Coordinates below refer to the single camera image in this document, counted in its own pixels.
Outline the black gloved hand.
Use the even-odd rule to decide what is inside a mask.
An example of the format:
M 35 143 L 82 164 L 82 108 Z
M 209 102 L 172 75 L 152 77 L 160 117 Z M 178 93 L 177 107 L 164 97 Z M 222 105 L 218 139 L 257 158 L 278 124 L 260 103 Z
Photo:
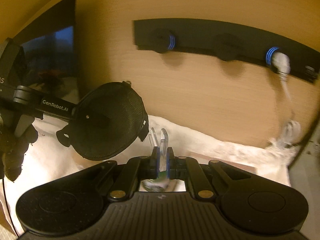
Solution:
M 22 172 L 24 154 L 38 139 L 35 118 L 1 108 L 1 179 L 15 181 Z

